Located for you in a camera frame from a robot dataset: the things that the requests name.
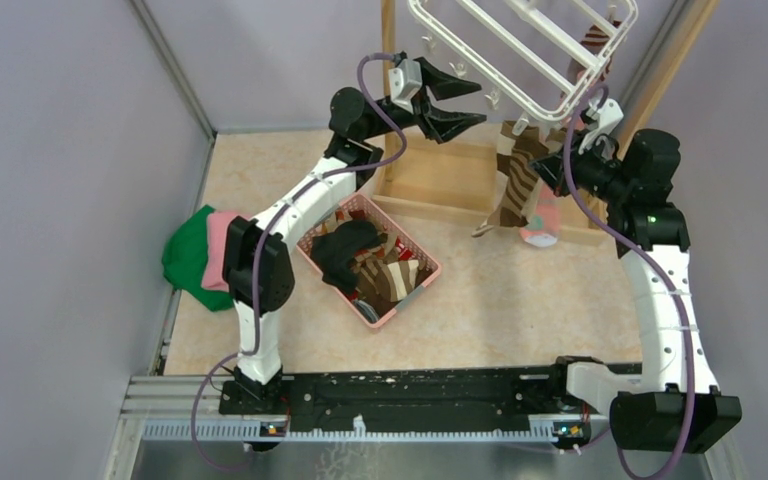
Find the tan brown striped sock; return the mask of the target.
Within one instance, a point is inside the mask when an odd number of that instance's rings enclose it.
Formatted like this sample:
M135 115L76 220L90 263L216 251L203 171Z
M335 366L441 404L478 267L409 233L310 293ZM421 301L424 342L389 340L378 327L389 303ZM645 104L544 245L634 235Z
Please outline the tan brown striped sock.
M540 141L546 149L544 155L533 158L529 154L515 153L512 156L509 174L501 173L507 178L501 199L495 210L473 230L471 233L473 238L480 238L496 227L521 228L526 225L527 221L524 219L522 211L539 181L539 176L529 166L529 162L543 158L550 153L548 146L541 139Z

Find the white clip hanger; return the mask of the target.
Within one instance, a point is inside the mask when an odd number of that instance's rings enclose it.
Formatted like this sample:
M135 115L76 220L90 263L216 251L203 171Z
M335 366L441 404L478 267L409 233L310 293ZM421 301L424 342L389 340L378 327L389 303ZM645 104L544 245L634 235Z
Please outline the white clip hanger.
M555 128L600 81L639 16L635 1L409 1L427 53L482 85L517 131Z

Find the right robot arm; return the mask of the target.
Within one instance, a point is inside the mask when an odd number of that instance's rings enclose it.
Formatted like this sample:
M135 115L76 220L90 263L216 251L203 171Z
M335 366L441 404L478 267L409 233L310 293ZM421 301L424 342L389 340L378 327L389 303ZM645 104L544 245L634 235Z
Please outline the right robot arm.
M597 360L568 357L564 374L546 385L549 404L572 412L586 402L609 419L623 450L688 454L713 447L742 418L736 396L722 393L701 345L690 292L690 238L683 213L669 201L681 161L672 134L643 129L623 159L612 154L606 135L587 150L575 148L570 167L562 152L530 161L530 167L559 196L577 187L607 205L607 225L617 257L632 286L643 352L638 382Z

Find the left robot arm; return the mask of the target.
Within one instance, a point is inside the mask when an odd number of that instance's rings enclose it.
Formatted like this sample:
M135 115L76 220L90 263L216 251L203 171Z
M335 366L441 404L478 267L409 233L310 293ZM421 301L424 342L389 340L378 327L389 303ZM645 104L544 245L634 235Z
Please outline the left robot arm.
M279 404L279 312L295 286L290 250L338 204L359 191L377 169L403 154L386 157L369 139L418 127L426 139L448 142L483 123L485 115L447 112L434 106L481 91L479 83L434 67L423 57L377 52L363 57L358 84L331 98L331 140L314 168L287 194L250 219L227 228L222 276L238 316L240 346L235 382L257 413Z

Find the striped socks in basket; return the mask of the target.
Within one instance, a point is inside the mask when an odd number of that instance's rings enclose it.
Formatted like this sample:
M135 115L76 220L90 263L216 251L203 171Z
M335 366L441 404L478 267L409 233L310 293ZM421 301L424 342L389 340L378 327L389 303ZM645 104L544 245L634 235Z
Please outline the striped socks in basket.
M358 276L355 297L383 316L419 287L432 273L429 263L398 243L385 256L367 255L352 261Z

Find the cream brown wide-striped sock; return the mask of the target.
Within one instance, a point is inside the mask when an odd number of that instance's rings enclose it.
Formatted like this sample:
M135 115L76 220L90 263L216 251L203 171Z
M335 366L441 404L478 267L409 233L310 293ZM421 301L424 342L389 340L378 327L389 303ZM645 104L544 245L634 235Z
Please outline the cream brown wide-striped sock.
M546 149L539 138L539 129L534 126L526 127L520 134L514 134L515 122L506 120L501 123L496 143L497 171L504 175L509 174L512 156L517 154L529 154L533 158L545 154Z

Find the pink sock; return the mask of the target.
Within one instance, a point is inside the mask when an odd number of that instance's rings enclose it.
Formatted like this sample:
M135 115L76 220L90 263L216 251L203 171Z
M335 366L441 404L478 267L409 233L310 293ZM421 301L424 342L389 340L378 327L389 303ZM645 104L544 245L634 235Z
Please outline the pink sock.
M554 246L560 236L560 208L557 198L546 185L535 188L523 208L526 225L519 230L521 239L535 248Z

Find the wooden rack stand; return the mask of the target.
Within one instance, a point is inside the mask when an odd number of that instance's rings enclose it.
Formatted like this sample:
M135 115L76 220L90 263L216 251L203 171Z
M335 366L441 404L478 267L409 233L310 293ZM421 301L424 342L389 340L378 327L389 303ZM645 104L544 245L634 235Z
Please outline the wooden rack stand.
M639 62L616 128L623 149L649 120L690 48L717 7L715 1L676 1ZM385 212L470 225L494 204L495 152L488 145L437 145L412 135L402 157L385 167L373 199Z

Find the pink folded cloth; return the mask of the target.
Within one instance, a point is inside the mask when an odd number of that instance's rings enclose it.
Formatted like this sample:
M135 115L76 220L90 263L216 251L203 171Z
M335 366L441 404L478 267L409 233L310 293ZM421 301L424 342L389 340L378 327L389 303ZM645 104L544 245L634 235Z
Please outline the pink folded cloth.
M222 271L228 228L237 217L239 214L233 211L214 211L207 216L207 264L201 280L205 290L229 292Z

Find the green cloth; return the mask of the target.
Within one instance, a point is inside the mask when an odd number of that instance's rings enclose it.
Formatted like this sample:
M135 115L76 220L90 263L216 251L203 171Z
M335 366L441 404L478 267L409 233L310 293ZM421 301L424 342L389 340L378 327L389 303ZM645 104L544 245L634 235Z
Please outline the green cloth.
M164 278L177 290L189 293L211 312L233 307L227 292L207 290L202 279L208 265L208 216L215 209L205 205L186 220L164 246L161 264Z

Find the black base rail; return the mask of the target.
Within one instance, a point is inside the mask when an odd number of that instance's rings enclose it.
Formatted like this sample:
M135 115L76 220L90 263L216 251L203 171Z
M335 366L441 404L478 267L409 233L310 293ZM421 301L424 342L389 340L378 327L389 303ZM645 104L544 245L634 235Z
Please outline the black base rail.
M258 447L282 440L547 443L574 451L606 438L606 419L562 393L558 365L235 374L218 411L255 420Z

